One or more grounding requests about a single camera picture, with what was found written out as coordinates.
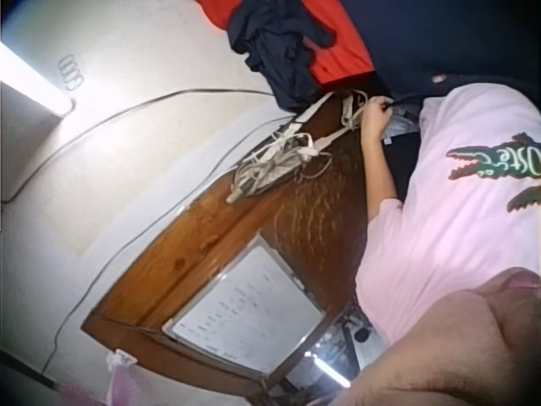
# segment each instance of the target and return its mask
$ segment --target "person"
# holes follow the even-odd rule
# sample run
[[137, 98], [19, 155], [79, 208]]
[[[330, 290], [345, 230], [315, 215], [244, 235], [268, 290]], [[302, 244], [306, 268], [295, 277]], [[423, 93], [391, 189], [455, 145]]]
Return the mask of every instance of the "person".
[[389, 349], [333, 406], [520, 404], [541, 387], [541, 115], [504, 85], [426, 99], [402, 204], [380, 141], [388, 102], [363, 112], [356, 282]]

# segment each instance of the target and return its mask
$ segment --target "tangled white cable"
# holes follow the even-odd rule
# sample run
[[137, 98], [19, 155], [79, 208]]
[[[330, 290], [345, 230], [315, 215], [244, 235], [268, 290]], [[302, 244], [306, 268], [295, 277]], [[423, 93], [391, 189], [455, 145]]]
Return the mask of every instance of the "tangled white cable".
[[[283, 132], [273, 133], [274, 140], [271, 143], [264, 145], [239, 165], [233, 176], [232, 193], [227, 197], [227, 203], [234, 204], [244, 196], [260, 195], [292, 171], [298, 173], [297, 182], [321, 176], [332, 164], [332, 155], [324, 149], [343, 134], [360, 126], [368, 95], [363, 91], [353, 92], [361, 95], [363, 100], [355, 102], [355, 97], [350, 95], [342, 101], [343, 127], [335, 133], [313, 141], [311, 134], [297, 132], [302, 124], [296, 122], [290, 123]], [[303, 174], [299, 169], [305, 167], [315, 156], [328, 156], [329, 160], [316, 174]]]

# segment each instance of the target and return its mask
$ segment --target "light fixture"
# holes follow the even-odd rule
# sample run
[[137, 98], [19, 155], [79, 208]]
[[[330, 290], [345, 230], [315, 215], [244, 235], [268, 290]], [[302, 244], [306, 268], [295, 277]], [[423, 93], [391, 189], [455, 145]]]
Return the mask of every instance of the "light fixture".
[[74, 108], [72, 100], [67, 95], [2, 43], [0, 43], [0, 81], [41, 104], [56, 116], [64, 117]]
[[320, 368], [324, 373], [326, 373], [328, 376], [330, 376], [332, 379], [337, 381], [340, 385], [343, 387], [350, 387], [352, 384], [350, 381], [348, 381], [346, 378], [344, 378], [342, 375], [340, 375], [338, 372], [333, 370], [324, 360], [321, 358], [318, 358], [316, 355], [314, 355], [314, 363], [317, 365], [318, 368]]

